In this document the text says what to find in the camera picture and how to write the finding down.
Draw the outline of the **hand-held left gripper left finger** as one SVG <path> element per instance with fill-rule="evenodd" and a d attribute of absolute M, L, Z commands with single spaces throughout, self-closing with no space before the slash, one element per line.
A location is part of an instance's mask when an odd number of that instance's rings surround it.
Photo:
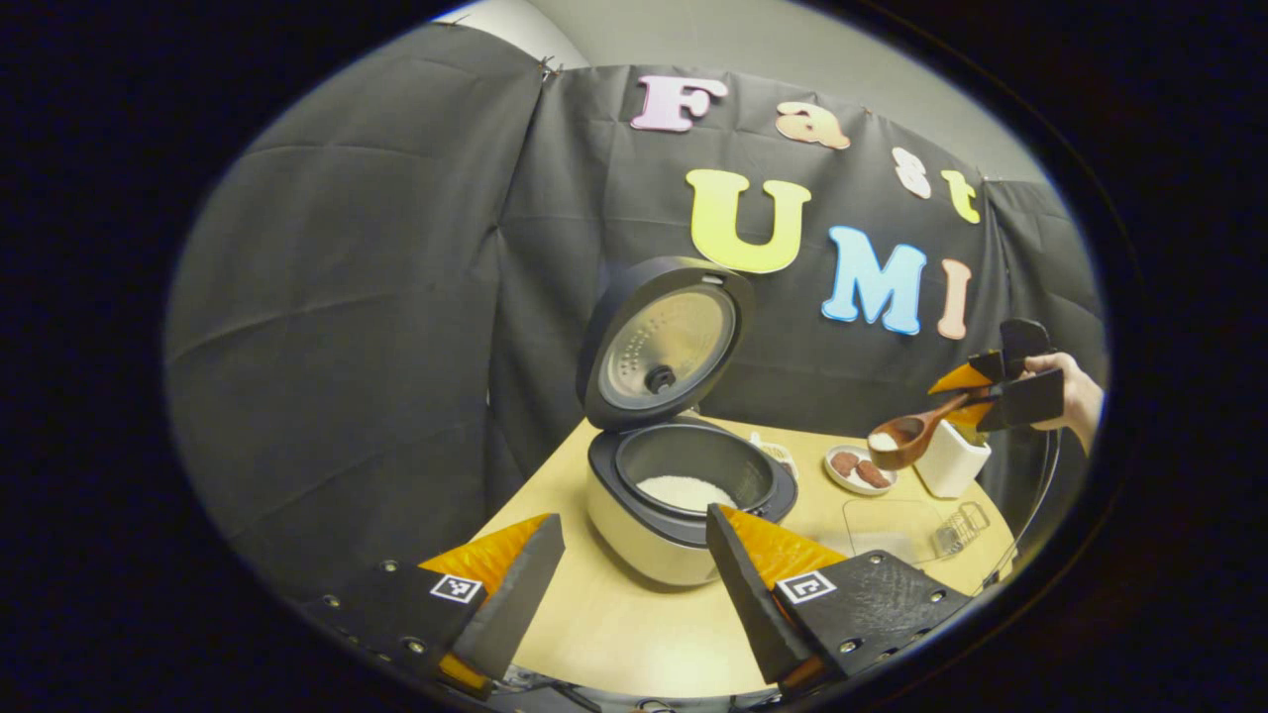
<path fill-rule="evenodd" d="M 557 513 L 417 565 L 382 559 L 307 603 L 307 618 L 412 684 L 487 699 L 533 623 L 562 556 Z"/>

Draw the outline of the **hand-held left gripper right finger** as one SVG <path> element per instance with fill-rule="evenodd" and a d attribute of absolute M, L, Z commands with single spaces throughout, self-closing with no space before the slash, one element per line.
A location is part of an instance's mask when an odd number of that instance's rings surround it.
<path fill-rule="evenodd" d="M 706 544 L 765 681 L 810 694 L 919 644 L 969 603 L 888 551 L 846 557 L 720 504 Z"/>

